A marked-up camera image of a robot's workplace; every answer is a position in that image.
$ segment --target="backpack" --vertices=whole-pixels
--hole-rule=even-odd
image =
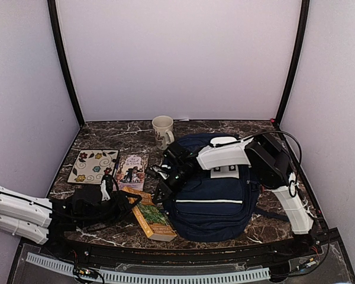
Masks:
[[[194,151],[214,137],[230,134],[190,134],[178,143]],[[260,184],[248,165],[238,165],[238,178],[211,178],[211,171],[195,174],[173,198],[163,202],[165,213],[180,236],[189,241],[215,242],[243,233],[255,210]]]

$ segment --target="white stripe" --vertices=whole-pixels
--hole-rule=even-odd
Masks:
[[[242,200],[229,200],[229,199],[215,199],[215,200],[190,200],[190,199],[180,199],[176,200],[176,202],[184,203],[184,202],[191,202],[191,203],[238,203],[242,204]]]

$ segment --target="black metal post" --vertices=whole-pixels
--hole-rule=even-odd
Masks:
[[[55,0],[47,0],[47,3],[49,5],[51,27],[53,29],[54,40],[55,40],[55,45],[56,45],[57,52],[58,52],[60,67],[62,68],[64,81],[66,82],[67,91],[70,96],[71,104],[72,104],[73,110],[75,112],[76,119],[78,120],[78,123],[81,127],[84,125],[85,122],[84,122],[82,110],[80,109],[80,106],[79,106],[79,102],[78,102],[78,98],[76,96],[75,89],[73,87],[72,78],[71,78],[69,66],[67,63],[66,53],[64,52],[64,46],[63,46],[62,35],[60,33],[60,26],[59,26],[56,3],[55,3]]]
[[[296,34],[295,47],[293,48],[291,65],[289,66],[288,76],[286,78],[282,99],[280,101],[279,109],[275,118],[275,123],[277,123],[278,125],[280,125],[280,123],[282,122],[289,95],[291,94],[293,81],[295,80],[297,65],[301,54],[302,43],[304,42],[306,21],[308,19],[309,13],[309,3],[310,0],[302,0],[301,2],[300,19],[298,22],[298,29]]]

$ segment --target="mug handle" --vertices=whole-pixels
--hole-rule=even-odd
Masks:
[[[168,138],[169,138],[169,142],[168,143],[166,143],[166,144],[171,144],[172,142],[174,142],[175,141],[175,138],[174,138],[174,136],[173,136],[173,134],[172,134],[172,132],[170,131],[170,130],[167,130],[166,131],[166,134],[167,134],[167,136],[168,136]]]

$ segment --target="red flower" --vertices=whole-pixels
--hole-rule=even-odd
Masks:
[[[112,171],[112,168],[111,168],[111,167],[107,167],[107,168],[104,170],[104,173],[105,173],[106,175],[108,175],[111,171]]]
[[[79,155],[79,157],[80,157],[81,159],[87,159],[87,153],[81,153],[81,154]]]

